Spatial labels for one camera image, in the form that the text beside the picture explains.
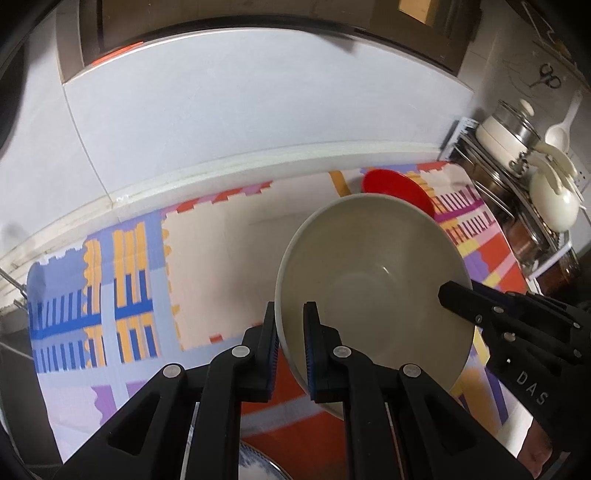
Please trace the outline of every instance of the bowl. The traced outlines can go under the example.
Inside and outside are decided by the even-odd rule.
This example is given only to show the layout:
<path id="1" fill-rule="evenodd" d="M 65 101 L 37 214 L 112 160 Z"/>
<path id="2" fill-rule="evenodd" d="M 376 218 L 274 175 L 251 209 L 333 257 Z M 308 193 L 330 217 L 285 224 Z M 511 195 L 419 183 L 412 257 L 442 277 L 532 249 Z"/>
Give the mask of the bowl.
<path id="1" fill-rule="evenodd" d="M 308 391 L 303 306 L 315 301 L 344 345 L 386 367 L 417 364 L 451 389 L 474 327 L 439 304 L 449 280 L 472 288 L 446 233 L 407 202 L 361 193 L 312 214 L 289 243 L 275 286 L 277 332 L 299 385 Z M 340 404 L 325 409 L 343 417 Z"/>
<path id="2" fill-rule="evenodd" d="M 364 193 L 383 193 L 411 203 L 431 218 L 435 218 L 435 207 L 427 192 L 407 176 L 393 170 L 377 168 L 369 170 L 361 181 Z"/>

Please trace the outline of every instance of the tablecloth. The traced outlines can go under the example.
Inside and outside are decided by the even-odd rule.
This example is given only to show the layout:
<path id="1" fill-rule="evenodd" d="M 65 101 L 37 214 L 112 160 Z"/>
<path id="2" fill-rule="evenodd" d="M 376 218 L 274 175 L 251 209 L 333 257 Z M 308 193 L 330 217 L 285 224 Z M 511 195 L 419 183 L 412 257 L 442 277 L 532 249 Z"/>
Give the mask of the tablecloth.
<path id="1" fill-rule="evenodd" d="M 458 166 L 388 167 L 432 198 L 436 221 L 475 280 L 523 292 L 506 240 Z M 358 192 L 365 169 L 267 181 L 156 210 L 33 265 L 30 336 L 63 460 L 163 365 L 208 363 L 262 321 L 281 257 L 315 210 Z M 478 332 L 452 394 L 496 434 L 515 398 L 484 367 Z M 312 403 L 280 353 L 268 404 L 244 404 L 241 436 L 294 480 L 341 479 L 341 420 Z"/>

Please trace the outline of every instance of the bowl rim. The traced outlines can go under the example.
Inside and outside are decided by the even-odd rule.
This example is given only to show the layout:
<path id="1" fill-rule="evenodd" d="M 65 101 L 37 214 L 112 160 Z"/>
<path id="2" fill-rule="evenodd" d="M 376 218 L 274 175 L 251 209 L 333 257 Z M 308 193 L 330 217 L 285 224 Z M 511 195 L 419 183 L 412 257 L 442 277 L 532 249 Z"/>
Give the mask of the bowl rim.
<path id="1" fill-rule="evenodd" d="M 287 347 L 287 341 L 285 339 L 285 331 L 283 329 L 283 317 L 281 315 L 281 294 L 282 294 L 283 279 L 285 277 L 285 271 L 287 269 L 287 263 L 288 263 L 288 261 L 289 261 L 289 259 L 291 257 L 291 253 L 293 252 L 293 249 L 294 249 L 297 241 L 302 236 L 303 232 L 320 215 L 322 215 L 327 210 L 331 209 L 333 206 L 338 205 L 339 203 L 348 202 L 348 201 L 355 201 L 355 200 L 358 200 L 358 199 L 366 198 L 368 196 L 369 197 L 381 197 L 381 198 L 386 199 L 386 200 L 388 200 L 390 202 L 396 202 L 396 203 L 404 204 L 405 207 L 414 210 L 419 215 L 423 216 L 424 218 L 428 219 L 431 223 L 435 224 L 437 226 L 437 228 L 439 228 L 440 230 L 443 230 L 441 228 L 441 226 L 431 216 L 429 216 L 428 214 L 426 214 L 425 212 L 423 212 L 420 208 L 414 206 L 412 203 L 406 202 L 405 200 L 399 199 L 397 197 L 393 197 L 391 195 L 386 195 L 386 194 L 383 194 L 383 193 L 354 193 L 354 194 L 351 194 L 351 195 L 347 195 L 347 196 L 338 198 L 338 199 L 336 199 L 336 200 L 328 203 L 327 205 L 323 206 L 322 208 L 316 210 L 314 213 L 312 213 L 304 221 L 304 223 L 302 223 L 300 225 L 300 227 L 296 230 L 296 232 L 293 235 L 293 237 L 291 237 L 291 240 L 290 240 L 289 244 L 287 245 L 287 248 L 285 249 L 285 253 L 283 253 L 283 257 L 281 259 L 281 264 L 279 266 L 279 271 L 277 273 L 277 280 L 275 282 L 275 298 L 274 298 L 274 303 L 275 304 L 274 304 L 274 311 L 275 311 L 275 325 L 276 325 L 276 328 L 277 328 L 277 336 L 279 337 L 279 342 L 281 344 L 281 349 L 283 350 L 283 354 L 284 354 L 285 360 L 287 360 L 287 364 L 290 367 L 291 374 L 293 375 L 293 377 L 297 381 L 298 385 L 308 395 L 310 394 L 310 390 L 308 389 L 307 379 L 304 379 L 302 377 L 302 375 L 300 374 L 300 371 L 296 367 L 296 363 L 294 362 L 293 357 L 290 354 L 290 351 L 289 351 L 289 349 Z M 466 264 L 464 263 L 464 260 L 462 258 L 462 255 L 457 250 L 456 246 L 453 245 L 452 240 L 445 233 L 445 231 L 443 233 L 445 234 L 446 239 L 453 246 L 453 250 L 454 250 L 454 252 L 457 255 L 457 259 L 459 260 L 459 263 L 462 265 L 462 270 L 464 272 L 465 279 L 466 279 L 466 284 L 464 285 L 464 287 L 472 289 L 472 280 L 470 279 L 470 275 L 468 274 L 468 270 L 466 268 Z M 469 355 L 470 355 L 470 349 L 467 350 L 466 360 L 465 361 L 467 361 Z M 329 413 L 331 413 L 332 415 L 335 415 L 335 413 L 330 408 L 328 408 L 328 406 L 326 406 L 325 404 L 321 404 L 321 407 L 324 410 L 326 410 Z"/>

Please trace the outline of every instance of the white spoon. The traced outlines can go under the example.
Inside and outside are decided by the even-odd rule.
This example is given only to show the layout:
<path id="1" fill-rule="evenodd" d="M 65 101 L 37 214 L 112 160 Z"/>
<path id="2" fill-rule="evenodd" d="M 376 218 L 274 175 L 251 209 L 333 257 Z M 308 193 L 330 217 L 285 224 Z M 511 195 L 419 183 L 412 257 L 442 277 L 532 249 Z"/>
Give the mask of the white spoon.
<path id="1" fill-rule="evenodd" d="M 579 89 L 574 95 L 570 102 L 569 110 L 566 112 L 564 120 L 559 124 L 552 125 L 547 131 L 544 137 L 546 143 L 555 146 L 562 152 L 566 153 L 569 151 L 570 146 L 570 126 L 573 124 L 573 120 L 579 106 L 583 100 L 583 92 Z"/>

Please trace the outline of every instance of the silver rivet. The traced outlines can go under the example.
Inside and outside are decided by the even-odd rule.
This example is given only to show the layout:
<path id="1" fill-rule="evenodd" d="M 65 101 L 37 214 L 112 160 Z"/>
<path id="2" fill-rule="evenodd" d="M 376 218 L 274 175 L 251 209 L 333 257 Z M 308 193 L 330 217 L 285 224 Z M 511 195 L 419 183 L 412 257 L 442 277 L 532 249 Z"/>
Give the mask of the silver rivet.
<path id="1" fill-rule="evenodd" d="M 406 364 L 402 368 L 404 375 L 411 378 L 417 378 L 421 374 L 421 367 L 415 364 Z"/>
<path id="2" fill-rule="evenodd" d="M 232 349 L 232 355 L 238 358 L 247 356 L 251 350 L 246 345 L 238 345 Z"/>
<path id="3" fill-rule="evenodd" d="M 351 348 L 345 345 L 336 346 L 333 353 L 338 358 L 347 358 L 351 354 Z"/>
<path id="4" fill-rule="evenodd" d="M 167 365 L 166 367 L 164 367 L 164 370 L 162 370 L 162 374 L 166 378 L 177 377 L 180 374 L 180 372 L 181 372 L 181 368 L 177 364 Z"/>

